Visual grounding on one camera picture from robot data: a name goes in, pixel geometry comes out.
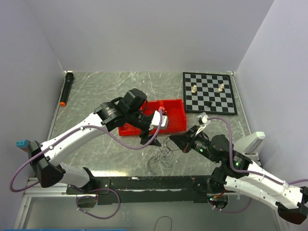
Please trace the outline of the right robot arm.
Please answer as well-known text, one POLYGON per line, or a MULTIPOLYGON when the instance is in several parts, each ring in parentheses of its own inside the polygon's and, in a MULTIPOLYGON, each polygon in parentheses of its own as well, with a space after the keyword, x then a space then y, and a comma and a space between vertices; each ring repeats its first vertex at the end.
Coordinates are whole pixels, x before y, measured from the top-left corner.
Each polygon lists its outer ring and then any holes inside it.
POLYGON ((273 176, 256 162, 233 149, 225 135, 209 139, 198 126, 170 139, 183 152, 195 150, 208 160, 221 165, 215 168, 207 182, 210 193, 233 191, 263 202, 276 210, 281 218, 302 224, 308 217, 308 189, 297 187, 273 176))

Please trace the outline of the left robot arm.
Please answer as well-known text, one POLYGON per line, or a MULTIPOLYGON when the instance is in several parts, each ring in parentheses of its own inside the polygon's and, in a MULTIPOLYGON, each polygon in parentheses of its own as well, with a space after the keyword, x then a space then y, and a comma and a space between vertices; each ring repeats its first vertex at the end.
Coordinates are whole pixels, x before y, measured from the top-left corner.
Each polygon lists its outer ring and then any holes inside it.
POLYGON ((139 89, 129 90, 124 97, 118 97, 110 102, 102 103, 93 113, 79 124, 52 140, 28 145, 29 157, 39 152, 39 156, 30 164, 43 188, 57 183, 65 183, 78 187, 83 193, 90 193, 95 188, 94 176, 86 167, 74 167, 64 163, 64 160, 76 149, 101 135, 115 138, 111 131, 130 124, 141 130, 141 145, 160 146, 156 139, 157 133, 150 135, 153 129, 159 132, 166 129, 168 117, 163 108, 146 115, 141 106, 147 101, 147 96, 139 89))

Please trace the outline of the red three-compartment bin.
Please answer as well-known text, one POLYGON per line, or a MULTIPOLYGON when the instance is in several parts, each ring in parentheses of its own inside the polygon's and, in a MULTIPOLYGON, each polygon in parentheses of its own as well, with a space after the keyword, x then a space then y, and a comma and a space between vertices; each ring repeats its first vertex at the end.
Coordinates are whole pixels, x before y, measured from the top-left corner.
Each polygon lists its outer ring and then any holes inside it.
MULTIPOLYGON (((145 109, 143 112, 148 116, 154 110, 158 110, 159 107, 165 109, 165 113, 168 117, 167 128, 161 128, 159 134, 171 134, 186 131, 187 118, 182 99, 149 101, 148 103, 143 103, 140 110, 145 109)), ((126 123, 124 126, 118 128, 118 132, 120 136, 139 136, 141 130, 126 123)))

